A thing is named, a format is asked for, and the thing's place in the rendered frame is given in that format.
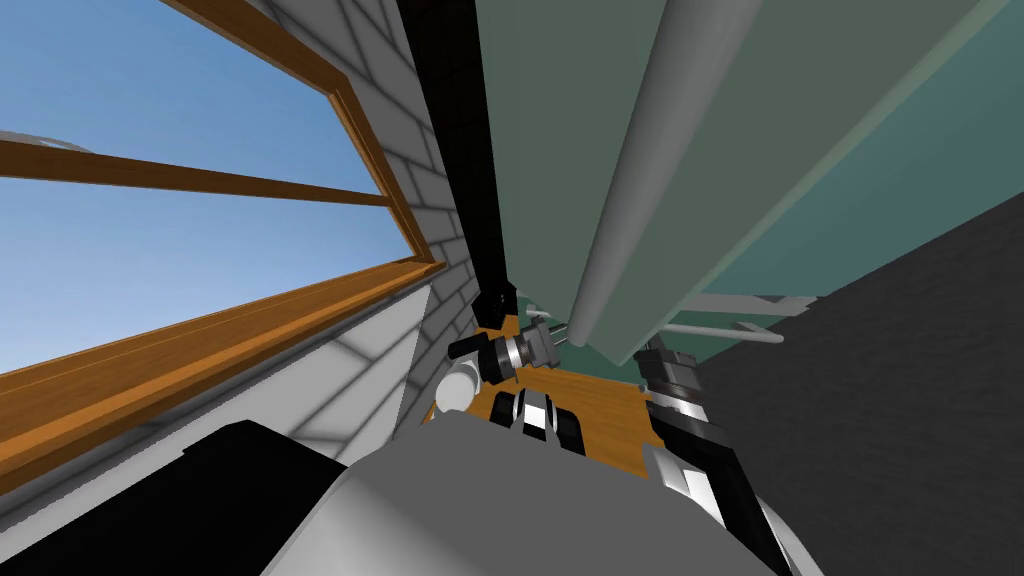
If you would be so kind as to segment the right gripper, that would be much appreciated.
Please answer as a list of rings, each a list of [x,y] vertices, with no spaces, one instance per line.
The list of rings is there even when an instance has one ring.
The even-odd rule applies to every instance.
[[[660,335],[652,336],[634,354],[650,394],[671,398],[701,398],[702,386],[693,356],[670,348]]]

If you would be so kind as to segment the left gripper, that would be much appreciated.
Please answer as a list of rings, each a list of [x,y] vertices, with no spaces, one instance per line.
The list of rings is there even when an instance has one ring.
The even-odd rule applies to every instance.
[[[544,317],[534,317],[518,336],[522,363],[535,368],[557,369],[561,364],[558,346],[566,342],[565,338],[558,340],[557,337],[566,329],[565,323],[549,325]]]

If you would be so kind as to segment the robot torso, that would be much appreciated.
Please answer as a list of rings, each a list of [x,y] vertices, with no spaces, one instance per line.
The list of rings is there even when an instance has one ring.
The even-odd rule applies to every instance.
[[[689,497],[463,412],[357,460],[261,576],[777,576]]]

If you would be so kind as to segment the green appliance door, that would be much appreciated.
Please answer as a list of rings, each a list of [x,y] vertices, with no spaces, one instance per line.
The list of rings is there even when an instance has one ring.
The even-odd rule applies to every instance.
[[[568,321],[666,0],[477,0],[511,282]],[[984,0],[764,0],[656,218],[755,220]],[[669,324],[798,315],[822,297],[707,299]]]

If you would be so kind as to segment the teal green cabinet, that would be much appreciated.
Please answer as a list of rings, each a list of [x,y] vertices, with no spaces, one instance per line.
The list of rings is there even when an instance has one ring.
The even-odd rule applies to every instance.
[[[707,299],[826,296],[1022,191],[1024,0],[984,0],[759,220],[656,218],[586,342],[622,363]]]

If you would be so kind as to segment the wooden framed window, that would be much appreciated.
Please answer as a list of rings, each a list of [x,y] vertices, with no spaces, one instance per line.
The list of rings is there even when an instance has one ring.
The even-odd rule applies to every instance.
[[[248,0],[162,0],[326,96],[377,194],[0,140],[0,176],[386,208],[411,256],[0,374],[0,497],[443,269],[348,77]]]

